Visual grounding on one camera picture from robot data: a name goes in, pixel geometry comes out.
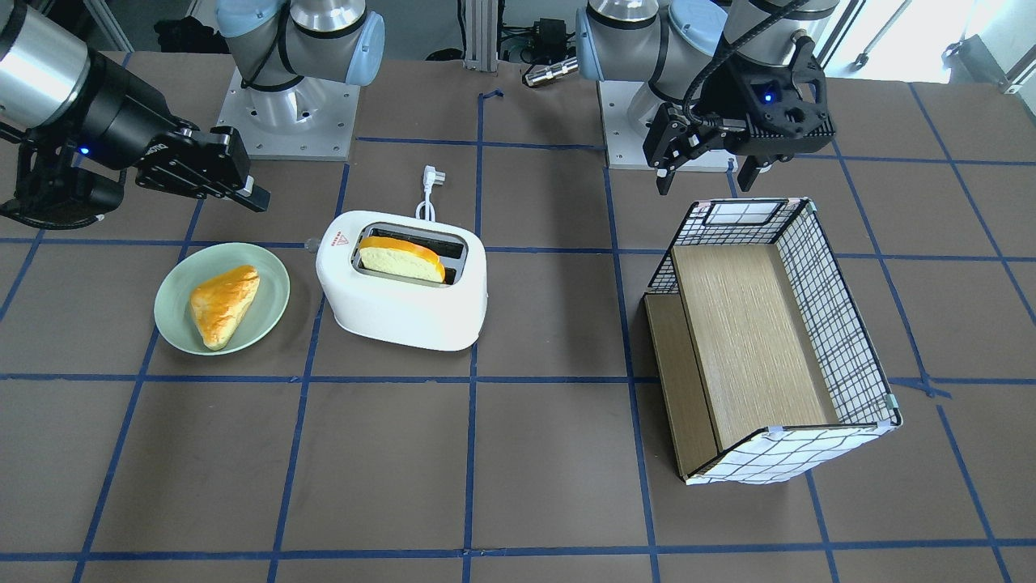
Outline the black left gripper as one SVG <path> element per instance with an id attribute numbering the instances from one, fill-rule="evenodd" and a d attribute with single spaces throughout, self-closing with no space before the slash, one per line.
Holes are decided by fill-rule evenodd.
<path id="1" fill-rule="evenodd" d="M 729 57 L 704 79 L 690 109 L 704 123 L 691 122 L 677 104 L 662 104 L 652 119 L 643 153 L 648 166 L 657 169 L 659 195 L 669 195 L 678 167 L 713 149 L 746 156 L 737 187 L 747 193 L 766 164 L 813 154 L 831 143 L 836 126 L 814 47 L 810 38 L 796 38 L 788 43 L 789 63 L 768 66 L 721 40 L 717 53 Z"/>

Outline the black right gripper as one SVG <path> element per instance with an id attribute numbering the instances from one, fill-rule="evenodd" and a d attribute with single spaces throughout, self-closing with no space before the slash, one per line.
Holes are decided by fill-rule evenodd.
<path id="1" fill-rule="evenodd" d="M 203 199 L 241 199 L 254 213 L 269 209 L 270 192 L 249 174 L 244 140 L 233 126 L 199 129 L 174 115 L 163 93 L 112 59 L 90 53 L 74 143 L 113 170 L 136 168 L 142 187 Z"/>

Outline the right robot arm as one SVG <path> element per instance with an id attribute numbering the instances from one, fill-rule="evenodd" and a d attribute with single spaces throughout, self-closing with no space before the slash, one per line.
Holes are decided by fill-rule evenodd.
<path id="1" fill-rule="evenodd" d="M 367 86 L 384 59 L 384 18 L 363 1 L 219 1 L 215 16 L 247 129 L 274 138 L 329 126 L 333 85 Z M 251 174 L 255 141 L 174 115 L 159 89 L 23 1 L 2 4 L 2 117 L 19 147 L 2 214 L 31 228 L 85 228 L 122 203 L 125 180 L 74 166 L 76 155 L 133 168 L 146 190 L 269 206 Z"/>

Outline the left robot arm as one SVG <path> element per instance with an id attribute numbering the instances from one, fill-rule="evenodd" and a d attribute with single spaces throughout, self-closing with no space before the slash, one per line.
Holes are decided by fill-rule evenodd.
<path id="1" fill-rule="evenodd" d="M 813 154 L 836 126 L 814 34 L 835 1 L 588 1 L 576 58 L 593 81 L 641 82 L 657 100 L 643 140 L 659 195 L 707 152 L 743 156 L 741 191 L 767 167 Z"/>

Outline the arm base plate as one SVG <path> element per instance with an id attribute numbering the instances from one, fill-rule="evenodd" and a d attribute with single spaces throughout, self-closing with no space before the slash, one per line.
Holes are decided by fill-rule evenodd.
<path id="1" fill-rule="evenodd" d="M 240 133 L 249 158 L 349 159 L 359 86 L 304 78 L 295 87 L 263 92 L 241 81 L 234 70 L 217 123 Z"/>
<path id="2" fill-rule="evenodd" d="M 648 83 L 600 81 L 598 96 L 608 166 L 621 170 L 650 170 L 643 153 L 648 122 L 662 100 Z"/>

